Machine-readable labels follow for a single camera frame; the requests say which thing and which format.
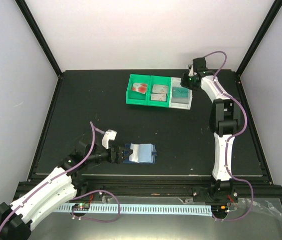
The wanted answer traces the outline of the pink blossom card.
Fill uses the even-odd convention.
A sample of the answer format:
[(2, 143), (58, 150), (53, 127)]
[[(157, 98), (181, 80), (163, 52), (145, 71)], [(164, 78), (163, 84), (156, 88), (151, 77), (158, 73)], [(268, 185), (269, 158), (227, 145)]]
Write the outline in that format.
[(152, 101), (166, 102), (166, 96), (167, 94), (164, 93), (152, 93), (150, 99)]

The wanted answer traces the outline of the blue leather card holder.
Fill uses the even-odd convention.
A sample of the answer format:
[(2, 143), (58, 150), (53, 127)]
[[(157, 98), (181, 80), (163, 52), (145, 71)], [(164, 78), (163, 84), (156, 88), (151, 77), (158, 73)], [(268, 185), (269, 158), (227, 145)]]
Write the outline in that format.
[(133, 153), (123, 161), (124, 164), (155, 164), (157, 158), (157, 151), (154, 144), (126, 143), (125, 148), (131, 149)]

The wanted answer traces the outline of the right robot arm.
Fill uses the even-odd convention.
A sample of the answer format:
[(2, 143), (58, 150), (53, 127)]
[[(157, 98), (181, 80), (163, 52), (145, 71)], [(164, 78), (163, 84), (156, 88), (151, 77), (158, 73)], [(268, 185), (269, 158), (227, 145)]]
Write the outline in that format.
[(192, 61), (189, 73), (181, 78), (181, 86), (189, 90), (202, 89), (212, 102), (209, 128), (215, 140), (215, 160), (208, 196), (219, 202), (231, 194), (233, 188), (232, 146), (234, 135), (240, 130), (241, 110), (214, 76), (214, 71), (207, 68), (204, 57)]

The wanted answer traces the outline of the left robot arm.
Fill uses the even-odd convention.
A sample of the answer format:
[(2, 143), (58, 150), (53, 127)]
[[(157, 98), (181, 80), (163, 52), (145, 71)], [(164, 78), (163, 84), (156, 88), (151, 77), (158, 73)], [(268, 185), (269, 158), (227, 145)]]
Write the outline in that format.
[(62, 204), (81, 200), (88, 192), (80, 171), (89, 163), (119, 164), (133, 151), (113, 145), (109, 148), (82, 144), (73, 150), (53, 171), (32, 190), (10, 204), (0, 204), (0, 240), (27, 240), (36, 226)]

